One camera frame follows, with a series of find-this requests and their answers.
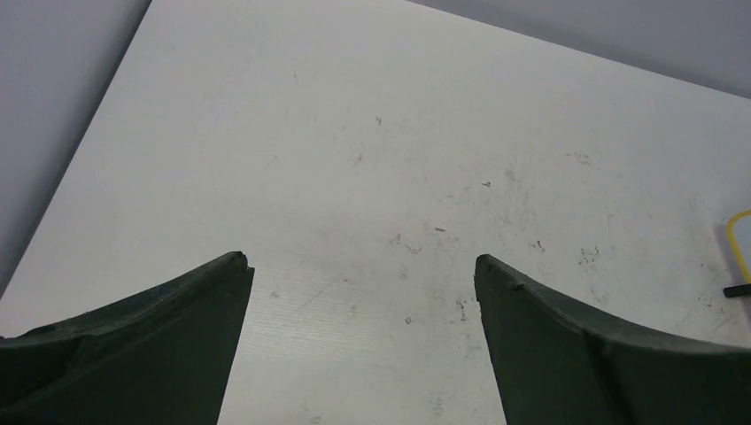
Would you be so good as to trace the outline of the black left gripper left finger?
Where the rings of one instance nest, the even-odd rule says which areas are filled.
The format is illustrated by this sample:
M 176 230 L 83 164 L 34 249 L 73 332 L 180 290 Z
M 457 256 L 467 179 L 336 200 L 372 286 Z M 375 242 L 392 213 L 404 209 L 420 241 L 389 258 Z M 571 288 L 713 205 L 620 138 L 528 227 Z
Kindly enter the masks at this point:
M 1 341 L 4 424 L 214 424 L 250 300 L 231 251 L 186 274 Z

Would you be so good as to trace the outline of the yellow-framed whiteboard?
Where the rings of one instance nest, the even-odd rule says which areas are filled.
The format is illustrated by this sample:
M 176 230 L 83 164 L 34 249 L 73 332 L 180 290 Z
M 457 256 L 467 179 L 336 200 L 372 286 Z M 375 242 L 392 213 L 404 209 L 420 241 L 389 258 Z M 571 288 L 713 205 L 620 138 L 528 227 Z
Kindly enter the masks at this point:
M 725 235 L 743 282 L 750 283 L 750 211 L 733 215 L 725 225 Z

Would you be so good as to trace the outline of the black whiteboard marker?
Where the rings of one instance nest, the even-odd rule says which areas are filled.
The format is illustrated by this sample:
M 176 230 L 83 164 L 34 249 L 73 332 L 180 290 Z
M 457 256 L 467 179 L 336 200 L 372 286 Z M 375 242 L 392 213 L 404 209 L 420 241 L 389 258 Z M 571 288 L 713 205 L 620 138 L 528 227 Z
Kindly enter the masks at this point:
M 745 283 L 725 287 L 723 288 L 723 294 L 726 298 L 747 298 L 751 296 L 751 285 Z

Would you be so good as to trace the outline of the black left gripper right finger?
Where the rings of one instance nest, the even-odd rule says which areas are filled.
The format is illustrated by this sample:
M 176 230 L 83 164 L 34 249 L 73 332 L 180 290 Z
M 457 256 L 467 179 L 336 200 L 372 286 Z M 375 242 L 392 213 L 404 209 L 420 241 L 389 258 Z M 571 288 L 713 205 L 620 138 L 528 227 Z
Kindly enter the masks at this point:
M 509 424 L 747 424 L 750 351 L 647 328 L 476 259 Z

